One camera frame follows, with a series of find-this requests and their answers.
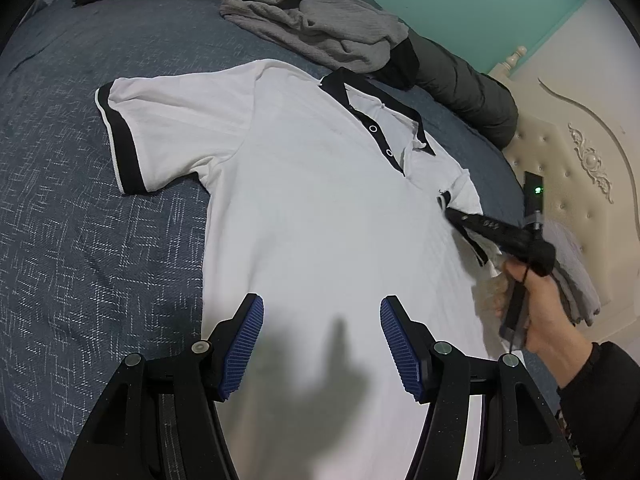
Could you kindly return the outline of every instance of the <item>shirt sleeve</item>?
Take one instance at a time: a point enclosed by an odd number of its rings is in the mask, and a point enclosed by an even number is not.
[[[212,168],[231,158],[250,128],[259,63],[99,88],[120,192],[155,191],[194,171],[207,187]]]
[[[559,391],[588,480],[640,478],[640,367],[619,346],[593,344],[578,375]]]

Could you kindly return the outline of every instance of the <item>curved headboard trim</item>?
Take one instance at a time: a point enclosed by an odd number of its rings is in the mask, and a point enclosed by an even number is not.
[[[575,152],[578,154],[582,168],[591,177],[594,184],[597,184],[600,190],[604,193],[604,196],[613,204],[611,199],[611,181],[607,174],[602,169],[602,158],[598,154],[595,148],[587,147],[587,140],[584,138],[584,134],[571,126],[568,123],[569,133],[571,133],[572,139],[576,144]]]
[[[620,140],[616,137],[616,134],[612,131],[612,129],[609,127],[609,125],[607,123],[605,123],[590,108],[587,108],[585,105],[579,103],[578,101],[575,101],[575,100],[571,99],[570,97],[563,96],[562,94],[559,94],[558,92],[553,91],[551,88],[549,88],[548,85],[546,85],[542,81],[542,79],[538,79],[538,82],[540,83],[542,88],[545,89],[545,91],[548,92],[553,97],[556,97],[556,98],[558,98],[558,99],[560,99],[562,101],[565,101],[565,102],[567,102],[569,104],[572,104],[573,106],[575,106],[577,108],[580,108],[580,110],[583,110],[583,111],[587,112],[595,121],[598,121],[598,124],[600,124],[600,126],[602,126],[604,128],[604,130],[607,132],[607,134],[609,135],[609,137],[611,138],[613,143],[616,145],[616,148],[620,152],[620,155],[622,156],[622,159],[625,162],[626,170],[627,170],[627,172],[629,174],[629,177],[630,177],[631,193],[633,195],[633,200],[634,200],[634,219],[636,221],[636,235],[638,236],[638,241],[640,241],[640,214],[639,214],[639,208],[638,208],[638,188],[636,187],[636,178],[634,176],[634,172],[633,172],[633,169],[631,167],[631,163],[629,162],[628,156],[626,156],[625,150],[623,149],[622,145],[620,144]]]

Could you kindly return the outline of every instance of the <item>patterned blue fabric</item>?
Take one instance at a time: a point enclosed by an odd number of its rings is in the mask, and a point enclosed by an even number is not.
[[[226,22],[219,2],[61,0],[0,57],[0,416],[45,480],[127,353],[175,354],[200,332],[209,197],[191,177],[122,197],[95,89],[267,57],[328,73]],[[521,218],[500,152],[423,90],[380,86],[469,168],[487,214]]]

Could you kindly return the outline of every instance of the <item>white strip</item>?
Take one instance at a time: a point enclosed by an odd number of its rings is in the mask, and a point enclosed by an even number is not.
[[[100,110],[100,114],[102,115],[102,120],[104,121],[104,125],[107,127],[107,134],[109,136],[109,145],[111,147],[111,160],[113,161],[113,173],[115,173],[116,175],[116,182],[118,183],[118,189],[122,194],[125,194],[124,188],[122,187],[122,182],[120,181],[120,171],[118,170],[118,161],[116,159],[116,148],[113,144],[113,134],[111,133],[111,125],[107,120],[107,114],[105,113],[104,109],[102,108],[102,106],[100,106],[100,103],[98,102],[99,91],[100,91],[99,88],[95,91],[95,105],[98,107],[98,110]]]

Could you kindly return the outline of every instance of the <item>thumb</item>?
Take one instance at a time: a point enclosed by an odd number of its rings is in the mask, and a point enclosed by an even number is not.
[[[521,261],[516,260],[515,258],[509,258],[504,263],[504,270],[517,282],[521,282],[524,280],[525,274],[527,275],[527,281],[524,283],[524,286],[527,287],[529,292],[533,292],[534,290],[540,289],[540,287],[545,283],[544,278],[538,276],[533,270],[529,269],[527,272],[527,266],[523,264]]]

